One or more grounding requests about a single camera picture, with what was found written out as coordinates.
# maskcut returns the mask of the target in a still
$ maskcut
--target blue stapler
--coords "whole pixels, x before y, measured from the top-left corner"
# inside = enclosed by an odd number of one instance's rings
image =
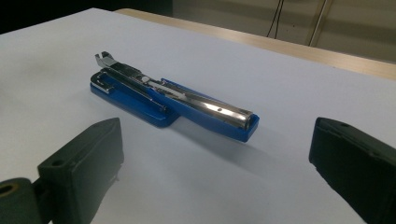
[[[103,67],[91,77],[91,91],[157,127],[183,116],[202,127],[246,142],[259,124],[252,112],[226,104],[167,79],[155,80],[111,54],[95,55]]]

